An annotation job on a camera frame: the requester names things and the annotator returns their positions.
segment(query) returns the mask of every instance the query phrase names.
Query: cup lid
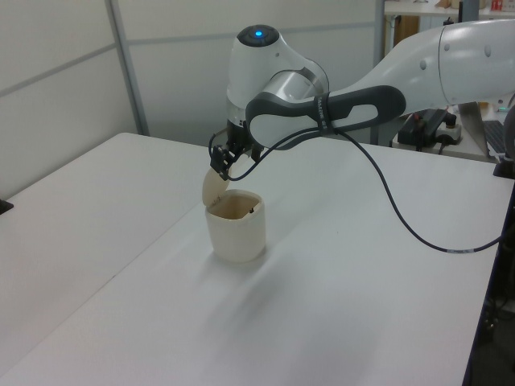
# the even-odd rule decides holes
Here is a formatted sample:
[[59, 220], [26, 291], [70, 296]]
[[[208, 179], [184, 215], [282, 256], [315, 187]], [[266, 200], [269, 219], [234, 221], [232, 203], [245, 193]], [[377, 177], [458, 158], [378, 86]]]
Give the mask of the cup lid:
[[224, 181], [212, 167], [209, 168], [208, 173], [204, 177], [204, 184], [202, 185], [202, 202], [206, 207], [212, 206], [224, 194], [229, 186], [229, 180]]

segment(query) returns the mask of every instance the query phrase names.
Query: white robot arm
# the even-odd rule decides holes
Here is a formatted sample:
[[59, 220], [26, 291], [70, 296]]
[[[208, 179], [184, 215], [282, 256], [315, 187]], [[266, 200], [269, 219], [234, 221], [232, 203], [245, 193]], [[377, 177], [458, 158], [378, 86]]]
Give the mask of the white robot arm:
[[264, 147], [390, 121], [423, 109], [515, 92], [515, 20], [454, 24], [400, 42], [368, 75], [329, 92], [323, 69], [272, 27], [234, 40], [227, 89], [229, 140], [212, 152], [226, 179], [237, 158]]

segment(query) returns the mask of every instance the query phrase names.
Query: paper cup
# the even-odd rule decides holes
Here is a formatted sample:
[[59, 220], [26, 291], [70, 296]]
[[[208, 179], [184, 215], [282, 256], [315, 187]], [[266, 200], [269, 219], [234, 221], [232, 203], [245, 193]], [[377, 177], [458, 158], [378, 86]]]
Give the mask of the paper cup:
[[245, 263], [265, 248], [265, 204], [259, 195], [228, 190], [205, 214], [213, 250], [222, 259]]

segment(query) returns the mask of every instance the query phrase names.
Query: black cable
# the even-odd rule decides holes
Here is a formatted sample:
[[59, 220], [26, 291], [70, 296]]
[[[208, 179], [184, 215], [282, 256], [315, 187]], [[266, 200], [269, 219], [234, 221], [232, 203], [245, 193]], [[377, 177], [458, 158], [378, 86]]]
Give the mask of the black cable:
[[258, 165], [259, 163], [266, 158], [266, 156], [268, 154], [270, 154], [273, 150], [277, 149], [278, 147], [280, 147], [280, 145], [282, 145], [284, 142], [288, 142], [290, 141], [292, 138], [295, 138], [295, 137], [298, 137], [299, 135], [301, 134], [305, 134], [305, 133], [314, 133], [314, 132], [318, 132], [319, 129], [318, 128], [311, 128], [311, 129], [304, 129], [304, 130], [300, 130], [298, 131], [297, 133], [293, 133], [293, 134], [290, 134], [288, 135], [287, 137], [284, 137], [281, 141], [277, 142], [276, 144], [274, 144], [272, 147], [270, 147], [243, 175], [240, 175], [239, 177], [231, 177], [230, 175], [227, 177], [229, 181], [240, 181], [241, 179], [244, 179], [247, 175], [250, 174], [250, 172], [252, 170], [254, 170]]
[[385, 190], [386, 190], [386, 194], [388, 195], [388, 198], [389, 198], [389, 201], [390, 203], [392, 204], [392, 207], [393, 209], [395, 210], [395, 213], [397, 214], [397, 217], [399, 218], [399, 220], [402, 222], [402, 224], [406, 227], [406, 229], [408, 231], [410, 231], [410, 233], [418, 240], [420, 241], [421, 243], [427, 245], [428, 247], [430, 248], [433, 248], [433, 249], [436, 249], [437, 251], [440, 251], [440, 252], [445, 252], [445, 253], [474, 253], [474, 252], [480, 252], [480, 251], [483, 251], [485, 250], [486, 248], [490, 248], [491, 246], [497, 244], [499, 241], [503, 240], [505, 235], [502, 234], [500, 235], [499, 237], [497, 237], [495, 240], [492, 240], [490, 241], [489, 243], [481, 246], [481, 247], [478, 247], [478, 248], [472, 248], [472, 249], [447, 249], [447, 248], [442, 248], [442, 247], [439, 247], [437, 245], [434, 245], [432, 243], [430, 243], [429, 241], [426, 241], [424, 240], [421, 236], [419, 236], [417, 234], [416, 231], [414, 231], [412, 229], [412, 227], [410, 225], [408, 225], [408, 223], [404, 220], [404, 217], [402, 217], [401, 215], [401, 212], [398, 210], [397, 208], [397, 204], [395, 203], [395, 201], [393, 201], [393, 196], [392, 196], [392, 193], [389, 191], [389, 187], [388, 187], [388, 184], [386, 183], [386, 179], [385, 179], [385, 176], [383, 175], [381, 169], [379, 168], [379, 166], [376, 164], [376, 162], [373, 160], [372, 156], [369, 154], [369, 152], [367, 150], [365, 150], [363, 148], [363, 146], [361, 146], [359, 143], [357, 143], [352, 137], [350, 137], [349, 135], [347, 135], [345, 132], [343, 132], [342, 130], [340, 129], [335, 129], [335, 132], [339, 135], [341, 135], [342, 137], [344, 138], [347, 138], [355, 147], [357, 147], [361, 153], [363, 153], [365, 155], [365, 157], [370, 161], [370, 163], [372, 163], [372, 166], [374, 167], [374, 169], [376, 170], [376, 172], [379, 174], [379, 178], [381, 179], [381, 181], [383, 182], [383, 186], [385, 187]]
[[[290, 141], [292, 138], [295, 138], [295, 137], [298, 137], [299, 135], [301, 134], [304, 134], [304, 133], [313, 133], [315, 131], [318, 131], [318, 129], [304, 129], [304, 130], [301, 130], [297, 133], [293, 133], [293, 134], [290, 134], [288, 135], [287, 137], [283, 138], [281, 141], [275, 143], [272, 147], [270, 147], [260, 158], [258, 161], [256, 161], [243, 175], [240, 175], [239, 177], [230, 177], [228, 176], [228, 180], [229, 181], [240, 181], [241, 179], [245, 178], [247, 175], [250, 174], [250, 172], [252, 172], [252, 170], [254, 170], [258, 165], [259, 163], [266, 158], [266, 156], [268, 154], [270, 154], [272, 151], [274, 151], [275, 149], [277, 149], [280, 145], [282, 145], [284, 142], [287, 142], [287, 141]], [[214, 138], [219, 135], [219, 133], [216, 133], [216, 134], [213, 134], [211, 136], [211, 139], [209, 140], [209, 148], [208, 148], [208, 151], [209, 151], [209, 156], [211, 157], [212, 155], [212, 142], [214, 140]], [[335, 133], [341, 135], [342, 137], [344, 138], [347, 138], [355, 147], [357, 147], [361, 153], [363, 153], [365, 155], [365, 157], [370, 161], [370, 163], [372, 163], [372, 166], [374, 167], [374, 169], [376, 170], [376, 172], [379, 174], [379, 178], [381, 179], [382, 183], [383, 183], [383, 187], [385, 188], [385, 191], [386, 191], [386, 194], [388, 195], [388, 199], [390, 201], [390, 203], [392, 204], [392, 207], [393, 207], [393, 210], [395, 211], [395, 213], [397, 214], [397, 217], [399, 218], [399, 220], [402, 222], [402, 224], [406, 227], [406, 229], [418, 240], [420, 241], [421, 243], [427, 245], [428, 247], [432, 248], [432, 249], [435, 249], [437, 251], [440, 251], [440, 252], [444, 252], [444, 253], [475, 253], [475, 252], [480, 252], [480, 251], [483, 251], [487, 248], [490, 248], [492, 247], [493, 245], [499, 243], [500, 241], [502, 241], [504, 238], [505, 238], [505, 234], [501, 234], [499, 237], [497, 237], [495, 240], [492, 240], [490, 241], [489, 243], [485, 244], [485, 245], [482, 245], [480, 247], [477, 247], [477, 248], [472, 248], [472, 249], [447, 249], [447, 248], [442, 248], [442, 247], [439, 247], [438, 245], [434, 245], [432, 243], [430, 243], [429, 241], [426, 241], [424, 240], [421, 236], [418, 235], [418, 233], [412, 229], [412, 227], [406, 222], [406, 220], [404, 220], [404, 217], [402, 217], [402, 214], [401, 212], [399, 211], [398, 207], [397, 207], [397, 204], [395, 203], [395, 201], [393, 200], [393, 196], [392, 196], [392, 193], [390, 192], [389, 190], [389, 187], [388, 187], [388, 183], [386, 182], [386, 179], [385, 179], [385, 176], [383, 175], [381, 169], [379, 168], [379, 166], [376, 164], [376, 162], [373, 160], [372, 156], [369, 154], [369, 152], [367, 150], [365, 150], [365, 148], [363, 146], [361, 146], [357, 141], [355, 141], [352, 137], [350, 137], [349, 135], [347, 135], [344, 131], [340, 130], [340, 129], [335, 129]]]

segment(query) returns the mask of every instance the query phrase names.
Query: table surface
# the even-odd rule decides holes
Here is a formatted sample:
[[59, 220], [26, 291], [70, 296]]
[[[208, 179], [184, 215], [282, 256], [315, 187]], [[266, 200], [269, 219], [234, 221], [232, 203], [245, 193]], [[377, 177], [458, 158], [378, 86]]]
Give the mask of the table surface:
[[[458, 10], [455, 8], [441, 8], [435, 6], [438, 0], [429, 0], [429, 2], [413, 2], [413, 0], [385, 1], [385, 15], [394, 16], [404, 14], [406, 16], [457, 16]], [[502, 12], [498, 10], [490, 10], [487, 5], [480, 10], [480, 20], [491, 18], [515, 18], [515, 12]]]
[[198, 203], [207, 163], [204, 147], [120, 134], [9, 200], [0, 375]]
[[[429, 241], [499, 236], [513, 181], [492, 164], [366, 148]], [[273, 152], [233, 187], [264, 199], [263, 257], [213, 256], [199, 203], [0, 385], [461, 384], [496, 247], [415, 240], [344, 141]]]

